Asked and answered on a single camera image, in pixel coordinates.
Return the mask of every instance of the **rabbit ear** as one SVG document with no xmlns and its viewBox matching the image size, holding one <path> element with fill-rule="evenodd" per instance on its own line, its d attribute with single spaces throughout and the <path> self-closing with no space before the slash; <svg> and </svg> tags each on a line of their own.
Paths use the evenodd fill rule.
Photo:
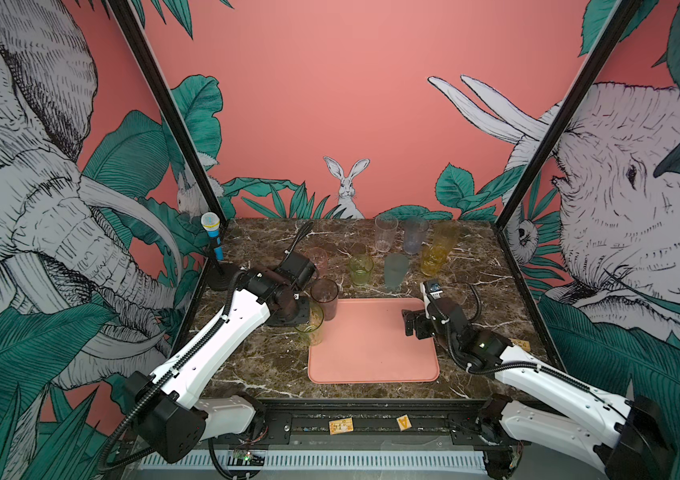
<svg viewBox="0 0 680 480">
<path fill-rule="evenodd" d="M 329 167 L 330 174 L 334 175 L 340 180 L 345 179 L 345 172 L 336 160 L 329 157 L 324 157 L 324 161 L 327 162 L 327 167 Z"/>
<path fill-rule="evenodd" d="M 369 167 L 369 159 L 364 158 L 363 160 L 359 160 L 358 162 L 356 162 L 354 164 L 353 168 L 351 168 L 351 172 L 349 173 L 349 175 L 347 177 L 348 178 L 355 177 L 356 175 L 363 172 L 364 168 L 366 168 L 366 167 Z"/>
</svg>

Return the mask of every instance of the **elephant eye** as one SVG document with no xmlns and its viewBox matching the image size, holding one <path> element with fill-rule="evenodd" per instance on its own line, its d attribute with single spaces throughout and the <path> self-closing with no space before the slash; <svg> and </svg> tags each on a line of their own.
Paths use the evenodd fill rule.
<svg viewBox="0 0 680 480">
<path fill-rule="evenodd" d="M 626 177 L 628 178 L 628 181 L 630 182 L 630 186 L 633 187 L 633 189 L 636 189 L 636 166 L 631 165 L 628 168 L 628 172 L 626 173 Z"/>
</svg>

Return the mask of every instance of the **pink tray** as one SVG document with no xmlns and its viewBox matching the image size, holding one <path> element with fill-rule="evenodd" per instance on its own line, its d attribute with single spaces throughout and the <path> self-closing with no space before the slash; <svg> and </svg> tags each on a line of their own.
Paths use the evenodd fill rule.
<svg viewBox="0 0 680 480">
<path fill-rule="evenodd" d="M 416 298 L 338 300 L 337 316 L 310 348 L 307 376 L 313 383 L 432 382 L 439 374 L 433 339 L 407 336 L 401 317 L 422 309 Z"/>
</svg>

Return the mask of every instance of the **brown marble surface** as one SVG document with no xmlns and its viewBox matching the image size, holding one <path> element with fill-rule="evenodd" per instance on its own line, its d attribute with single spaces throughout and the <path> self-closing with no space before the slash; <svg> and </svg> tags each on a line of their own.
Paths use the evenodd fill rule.
<svg viewBox="0 0 680 480">
<path fill-rule="evenodd" d="M 225 237 L 227 261 L 249 267 L 274 266 L 304 220 L 237 219 Z M 483 302 L 477 324 L 510 338 L 527 340 L 532 353 L 546 360 L 545 350 L 527 315 L 521 296 L 505 262 L 495 235 L 487 222 L 461 222 L 463 235 L 437 278 L 444 293 L 462 302 L 468 316 L 475 309 L 468 283 L 474 284 Z M 403 253 L 399 229 L 391 252 Z M 383 265 L 386 254 L 374 253 L 373 220 L 316 220 L 313 233 L 297 247 L 320 246 L 329 253 L 326 276 L 341 286 L 341 298 L 386 296 L 420 297 L 419 284 L 426 280 L 420 271 L 420 256 L 410 256 L 410 271 L 401 293 L 385 292 Z M 366 250 L 374 258 L 374 271 L 365 286 L 351 284 L 347 259 L 351 252 Z M 207 290 L 190 329 L 200 330 L 222 307 L 224 293 Z M 358 383 L 319 385 L 307 377 L 307 348 L 297 341 L 294 329 L 261 326 L 252 332 L 217 371 L 202 397 L 219 398 L 244 389 L 250 395 L 273 398 L 487 398 L 491 393 L 524 397 L 508 386 L 483 376 L 461 371 L 437 346 L 441 374 L 434 382 Z"/>
</svg>

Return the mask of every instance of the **sticker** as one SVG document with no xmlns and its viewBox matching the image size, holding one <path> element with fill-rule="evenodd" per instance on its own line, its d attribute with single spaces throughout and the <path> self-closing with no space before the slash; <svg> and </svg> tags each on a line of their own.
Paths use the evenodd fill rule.
<svg viewBox="0 0 680 480">
<path fill-rule="evenodd" d="M 396 421 L 398 422 L 398 427 L 402 432 L 407 428 L 412 428 L 412 422 L 409 421 L 409 415 L 398 417 L 396 418 Z"/>
<path fill-rule="evenodd" d="M 345 432 L 353 432 L 353 418 L 341 418 L 329 422 L 329 435 Z"/>
<path fill-rule="evenodd" d="M 529 352 L 532 350 L 530 343 L 527 342 L 526 340 L 519 340 L 519 339 L 510 339 L 511 342 L 514 343 L 514 345 L 518 345 L 521 347 L 522 350 L 525 352 Z"/>
</svg>

